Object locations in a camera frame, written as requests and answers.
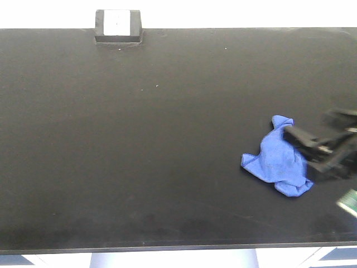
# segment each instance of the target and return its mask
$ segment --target white label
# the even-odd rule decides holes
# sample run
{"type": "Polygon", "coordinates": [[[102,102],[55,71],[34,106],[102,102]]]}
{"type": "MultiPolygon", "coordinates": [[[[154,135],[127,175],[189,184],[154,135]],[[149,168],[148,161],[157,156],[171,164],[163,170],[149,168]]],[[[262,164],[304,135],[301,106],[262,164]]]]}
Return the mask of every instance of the white label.
{"type": "Polygon", "coordinates": [[[130,10],[104,10],[104,35],[130,35],[130,10]]]}

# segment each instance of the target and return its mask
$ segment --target blue microfiber towel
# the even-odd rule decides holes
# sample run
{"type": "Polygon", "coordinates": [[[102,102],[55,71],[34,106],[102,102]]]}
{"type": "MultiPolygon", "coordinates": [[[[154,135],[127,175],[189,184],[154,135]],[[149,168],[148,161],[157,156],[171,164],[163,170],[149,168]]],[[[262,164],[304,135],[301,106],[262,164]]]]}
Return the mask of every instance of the blue microfiber towel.
{"type": "Polygon", "coordinates": [[[287,197],[299,197],[308,191],[313,182],[306,175],[306,159],[283,139],[284,127],[294,125],[294,120],[273,116],[274,130],[264,137],[260,154],[242,155],[242,167],[266,183],[275,183],[275,189],[287,197]]]}

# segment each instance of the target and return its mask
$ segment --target crumpled towel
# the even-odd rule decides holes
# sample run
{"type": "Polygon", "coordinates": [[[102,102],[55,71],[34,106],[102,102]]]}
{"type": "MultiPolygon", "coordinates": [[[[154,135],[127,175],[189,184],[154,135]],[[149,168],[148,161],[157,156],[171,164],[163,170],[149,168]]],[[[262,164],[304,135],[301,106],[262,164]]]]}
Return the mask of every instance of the crumpled towel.
{"type": "Polygon", "coordinates": [[[286,126],[294,120],[273,116],[274,130],[260,144],[260,154],[242,155],[242,167],[266,183],[275,183],[275,189],[287,197],[299,197],[308,191],[313,182],[306,178],[306,159],[283,139],[286,126]]]}

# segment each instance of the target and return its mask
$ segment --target white wall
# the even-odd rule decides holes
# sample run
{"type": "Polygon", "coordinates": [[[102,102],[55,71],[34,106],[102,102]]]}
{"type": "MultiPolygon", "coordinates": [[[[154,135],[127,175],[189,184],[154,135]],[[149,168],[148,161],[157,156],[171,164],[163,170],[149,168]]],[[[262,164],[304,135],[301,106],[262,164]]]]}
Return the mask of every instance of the white wall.
{"type": "Polygon", "coordinates": [[[96,9],[140,9],[144,28],[357,27],[356,0],[2,0],[0,28],[94,28],[96,9]]]}
{"type": "Polygon", "coordinates": [[[182,250],[94,253],[90,268],[258,268],[255,250],[182,250]]]}

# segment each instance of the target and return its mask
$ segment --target black tabletop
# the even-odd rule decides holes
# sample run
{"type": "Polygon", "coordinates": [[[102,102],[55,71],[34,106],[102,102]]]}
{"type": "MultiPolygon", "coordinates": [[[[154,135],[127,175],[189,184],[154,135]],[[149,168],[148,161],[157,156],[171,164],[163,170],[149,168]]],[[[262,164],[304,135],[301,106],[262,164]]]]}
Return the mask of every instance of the black tabletop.
{"type": "Polygon", "coordinates": [[[240,168],[281,114],[356,107],[357,30],[0,31],[1,253],[357,244],[336,200],[240,168]]]}

